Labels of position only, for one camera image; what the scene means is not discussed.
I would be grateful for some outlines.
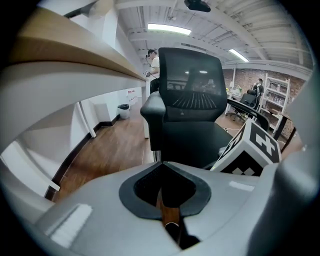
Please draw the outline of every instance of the chair seat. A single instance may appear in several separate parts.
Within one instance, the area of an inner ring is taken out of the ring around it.
[[[218,160],[218,152],[232,136],[210,121],[165,122],[161,158],[203,168]]]

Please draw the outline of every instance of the office chair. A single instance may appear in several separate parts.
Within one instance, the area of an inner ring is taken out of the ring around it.
[[[232,136],[215,123],[227,102],[252,114],[263,129],[269,121],[248,106],[227,99],[221,62],[193,50],[160,48],[159,92],[141,108],[149,125],[155,160],[203,168],[218,159]]]
[[[255,106],[257,105],[257,96],[256,96],[256,91],[254,90],[248,90],[247,93],[244,93],[242,98],[240,99],[240,103],[247,105],[248,107],[254,109]],[[233,107],[234,108],[234,113],[230,113],[230,116],[234,116],[233,121],[236,120],[236,118],[240,118],[242,121],[246,121],[246,119],[243,118],[242,114],[247,113],[246,111],[241,110],[240,108]]]

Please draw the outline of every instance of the brick wall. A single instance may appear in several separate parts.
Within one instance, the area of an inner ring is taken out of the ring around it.
[[[229,87],[230,82],[232,81],[233,74],[234,74],[233,69],[223,70],[225,86],[227,88]],[[263,86],[265,86],[266,74],[268,74],[269,77],[277,78],[281,80],[290,79],[290,95],[289,95],[287,107],[292,102],[292,99],[297,97],[298,93],[300,92],[302,86],[305,83],[304,80],[288,74],[283,74],[283,73],[273,72],[268,70],[246,68],[246,69],[235,70],[234,86],[235,87],[240,86],[242,88],[242,92],[245,93],[247,92],[248,89],[251,89],[254,83],[258,82],[259,78],[263,80]],[[267,117],[270,123],[272,124],[276,124],[278,121],[278,119],[272,115],[267,114]],[[293,123],[291,121],[287,121],[282,131],[282,135],[288,138],[293,128],[294,128]]]

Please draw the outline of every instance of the metal shelving unit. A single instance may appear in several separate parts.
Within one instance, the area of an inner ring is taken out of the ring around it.
[[[285,88],[285,92],[280,91],[280,88]],[[290,79],[283,81],[277,78],[270,77],[268,76],[268,74],[265,75],[264,93],[259,104],[259,111],[260,113],[267,112],[278,119],[278,122],[276,125],[270,124],[270,128],[273,129],[273,133],[275,133],[275,131],[277,130],[282,120],[282,116],[273,114],[270,111],[268,111],[268,109],[266,108],[266,105],[268,104],[269,107],[271,108],[272,108],[272,105],[277,106],[278,108],[281,109],[281,113],[284,113],[288,104],[289,96],[290,96]]]

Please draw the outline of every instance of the white shirt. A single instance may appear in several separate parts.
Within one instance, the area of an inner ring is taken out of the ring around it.
[[[159,61],[159,57],[155,57],[151,63],[151,71],[153,72],[155,70],[155,68],[159,68],[160,70],[160,61]],[[160,77],[160,72],[158,73],[155,73],[155,74],[151,74],[150,75],[150,78],[153,80],[153,79],[156,79],[156,78],[159,78]]]

